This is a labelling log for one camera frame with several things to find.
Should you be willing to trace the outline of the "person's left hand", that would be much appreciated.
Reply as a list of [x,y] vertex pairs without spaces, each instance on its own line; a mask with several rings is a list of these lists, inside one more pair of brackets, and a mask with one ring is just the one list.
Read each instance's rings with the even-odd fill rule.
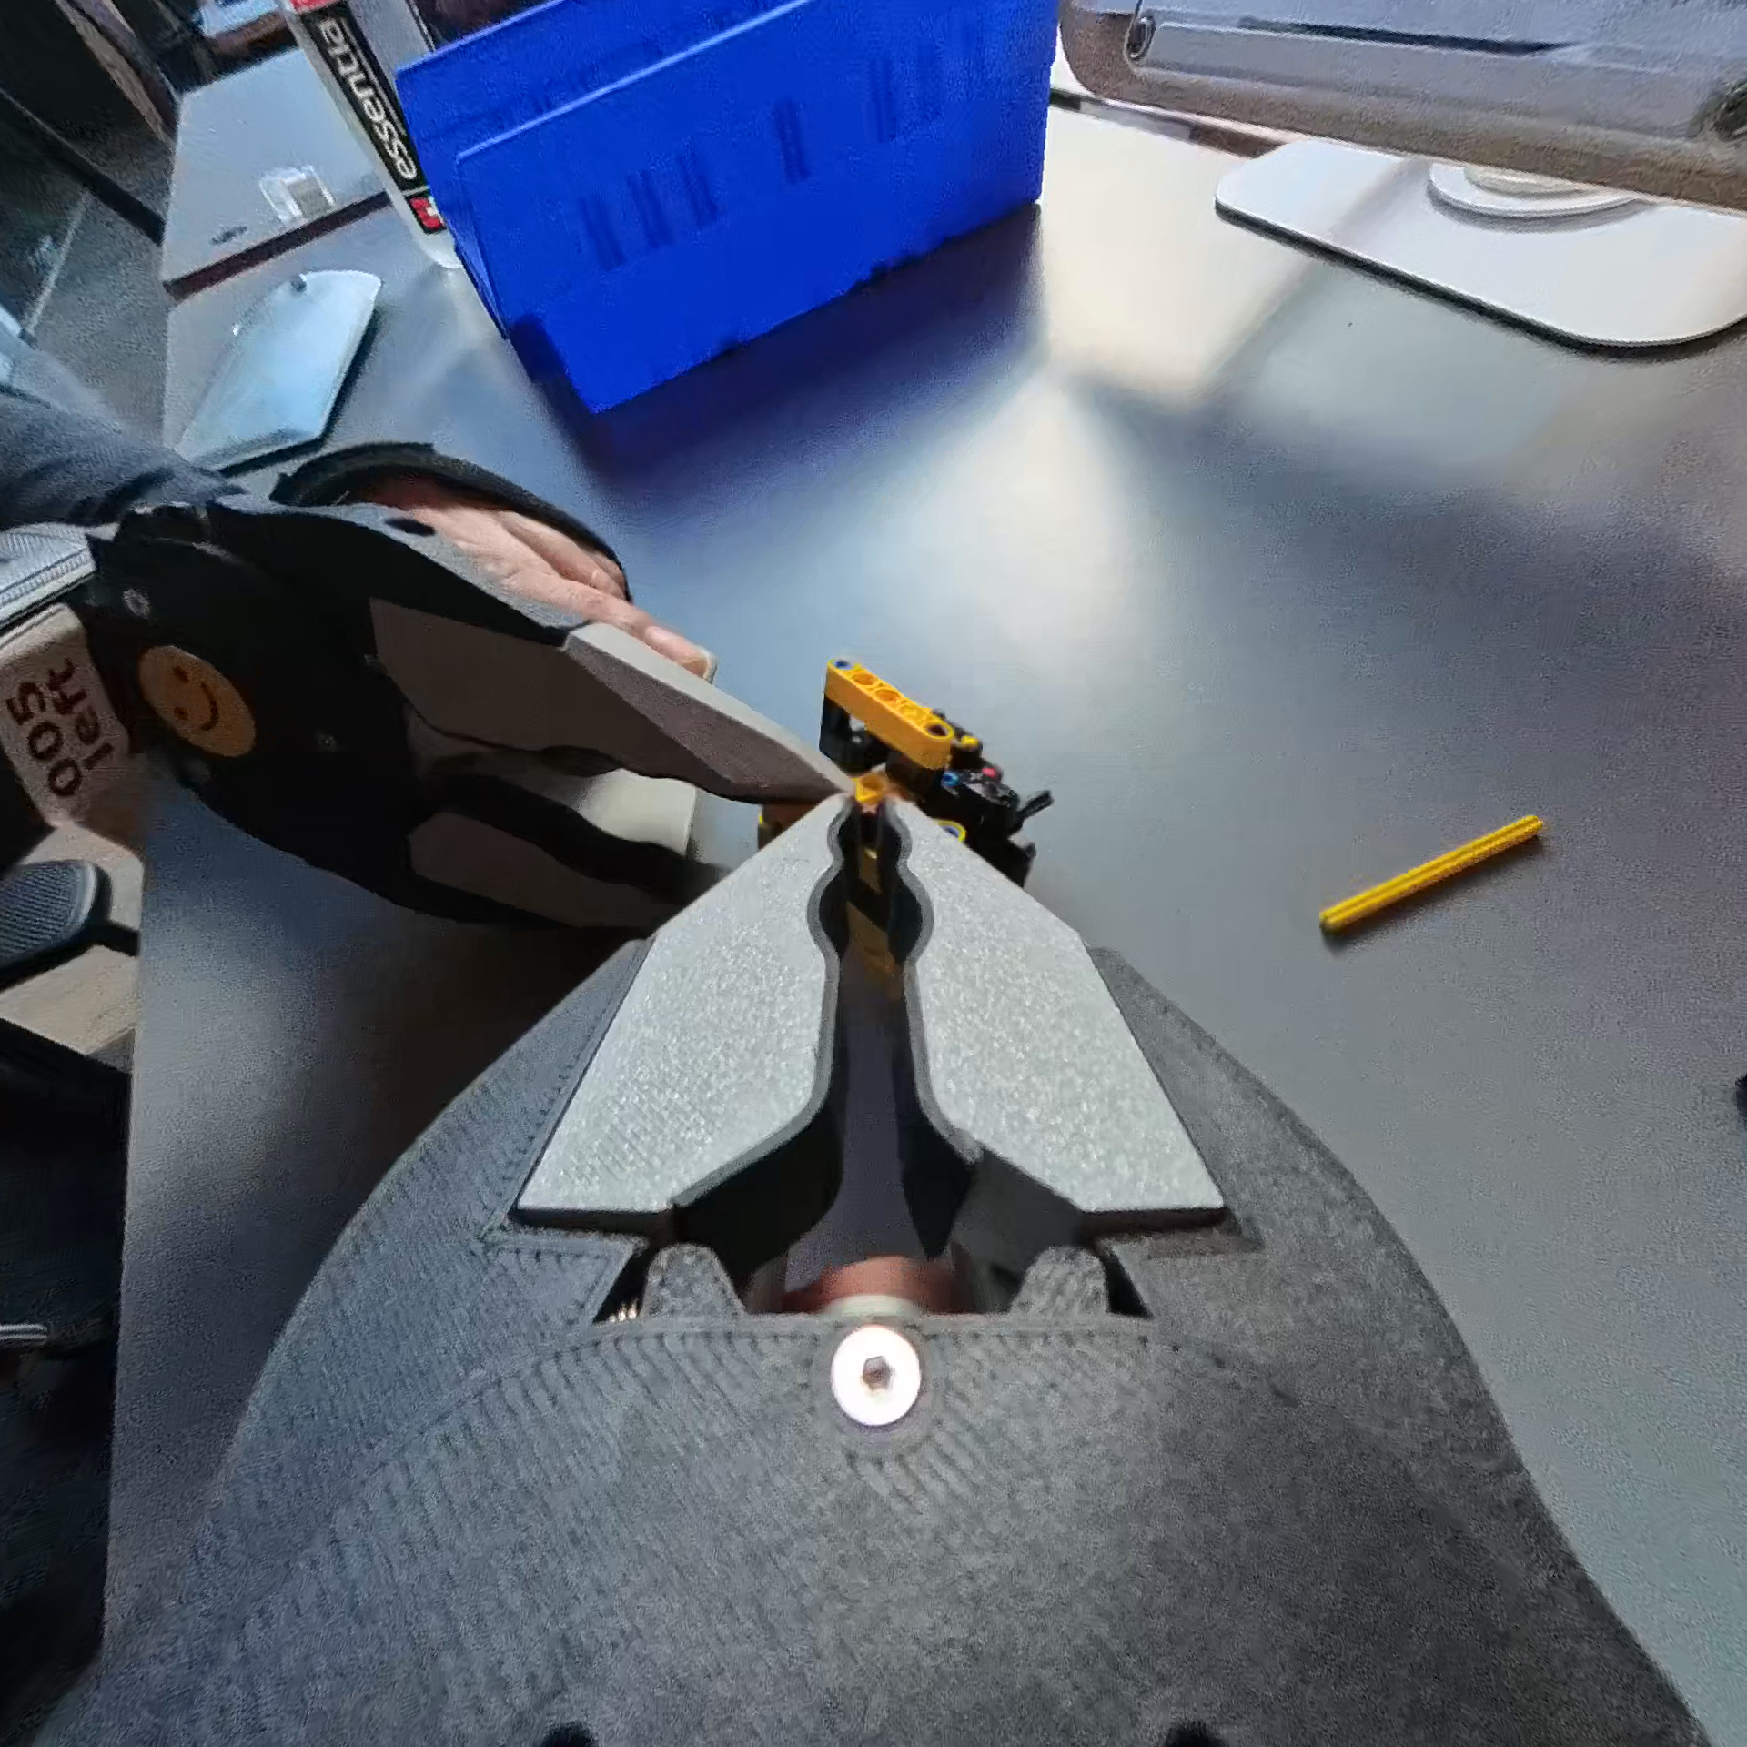
[[630,598],[617,557],[555,523],[427,476],[388,476],[364,497],[429,525],[512,594],[613,624],[668,661],[711,679],[715,657]]

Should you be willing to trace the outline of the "small silver stand base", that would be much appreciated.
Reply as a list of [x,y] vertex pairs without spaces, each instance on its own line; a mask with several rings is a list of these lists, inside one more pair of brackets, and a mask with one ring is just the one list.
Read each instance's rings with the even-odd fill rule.
[[174,452],[230,474],[322,440],[382,290],[380,274],[354,269],[305,270],[275,284],[234,326]]

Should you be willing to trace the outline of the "silver computer monitor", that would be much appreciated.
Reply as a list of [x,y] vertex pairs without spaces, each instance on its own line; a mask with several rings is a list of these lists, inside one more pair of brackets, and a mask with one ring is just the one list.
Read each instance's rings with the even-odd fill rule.
[[1116,103],[1746,209],[1742,2],[1073,2],[1061,41]]

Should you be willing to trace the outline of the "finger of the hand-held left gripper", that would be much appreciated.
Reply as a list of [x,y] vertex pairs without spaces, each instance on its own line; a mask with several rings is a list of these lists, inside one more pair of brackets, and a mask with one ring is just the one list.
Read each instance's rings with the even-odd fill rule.
[[611,624],[557,644],[378,600],[376,655],[435,734],[555,766],[595,754],[745,803],[818,803],[853,782],[818,748]]
[[698,792],[589,764],[441,764],[411,869],[431,884],[579,930],[652,932],[705,886]]

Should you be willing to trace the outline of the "yellow lego axle rod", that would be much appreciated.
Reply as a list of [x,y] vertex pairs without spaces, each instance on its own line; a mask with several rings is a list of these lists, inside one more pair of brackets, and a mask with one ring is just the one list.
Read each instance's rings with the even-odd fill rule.
[[1505,861],[1538,843],[1546,831],[1540,815],[1521,815],[1477,839],[1442,851],[1428,863],[1396,873],[1337,904],[1323,908],[1317,926],[1323,936],[1361,932],[1386,916],[1414,906],[1448,884],[1458,884],[1493,863]]

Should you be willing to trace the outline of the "blue plastic bin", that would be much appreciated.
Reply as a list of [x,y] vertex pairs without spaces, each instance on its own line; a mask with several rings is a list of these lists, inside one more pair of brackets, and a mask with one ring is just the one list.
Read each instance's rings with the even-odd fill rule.
[[403,65],[480,302],[589,413],[1037,201],[1059,6],[561,2]]

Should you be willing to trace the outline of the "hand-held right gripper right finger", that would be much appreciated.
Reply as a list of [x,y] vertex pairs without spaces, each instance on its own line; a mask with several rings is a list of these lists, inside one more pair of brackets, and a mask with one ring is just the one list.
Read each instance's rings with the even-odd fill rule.
[[917,1216],[1221,1216],[1092,952],[913,801],[885,803]]

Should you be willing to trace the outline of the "black office chair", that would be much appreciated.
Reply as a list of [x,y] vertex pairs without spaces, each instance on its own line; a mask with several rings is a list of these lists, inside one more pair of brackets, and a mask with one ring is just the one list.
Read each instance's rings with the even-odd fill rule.
[[24,863],[3,880],[3,993],[90,950],[137,957],[141,934],[117,918],[117,888],[97,863]]

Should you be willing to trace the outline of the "person's left forearm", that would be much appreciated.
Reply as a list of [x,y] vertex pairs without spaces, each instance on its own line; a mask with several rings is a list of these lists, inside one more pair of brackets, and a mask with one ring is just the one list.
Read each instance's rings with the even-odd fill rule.
[[97,529],[165,505],[208,507],[249,488],[84,411],[3,389],[3,533]]

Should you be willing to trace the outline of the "yellow and black lego model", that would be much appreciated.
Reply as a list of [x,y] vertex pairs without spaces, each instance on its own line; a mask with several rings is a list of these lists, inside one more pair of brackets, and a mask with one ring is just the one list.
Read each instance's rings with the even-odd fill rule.
[[1023,991],[1073,959],[1025,896],[1053,790],[1023,790],[972,726],[857,659],[826,667],[818,746],[848,792],[816,817],[771,801],[759,851],[822,950],[859,948],[891,979],[917,957],[936,985]]

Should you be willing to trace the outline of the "clear water bottle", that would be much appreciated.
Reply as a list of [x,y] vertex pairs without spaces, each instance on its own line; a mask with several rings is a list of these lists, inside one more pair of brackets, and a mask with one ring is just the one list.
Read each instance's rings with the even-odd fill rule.
[[279,2],[279,8],[403,229],[437,267],[461,270],[395,81],[399,67],[431,49],[417,4]]

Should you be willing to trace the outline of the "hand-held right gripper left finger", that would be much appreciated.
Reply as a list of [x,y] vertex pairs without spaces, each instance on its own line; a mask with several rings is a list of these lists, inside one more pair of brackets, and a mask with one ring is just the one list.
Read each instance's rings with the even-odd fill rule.
[[648,942],[518,1198],[524,1218],[699,1210],[826,1109],[844,829],[830,798]]

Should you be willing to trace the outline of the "silver monitor stand base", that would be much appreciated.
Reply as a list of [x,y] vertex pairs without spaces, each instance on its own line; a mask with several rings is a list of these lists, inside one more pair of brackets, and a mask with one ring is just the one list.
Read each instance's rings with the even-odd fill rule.
[[1594,353],[1671,353],[1746,322],[1746,219],[1722,209],[1323,140],[1238,164],[1215,205]]

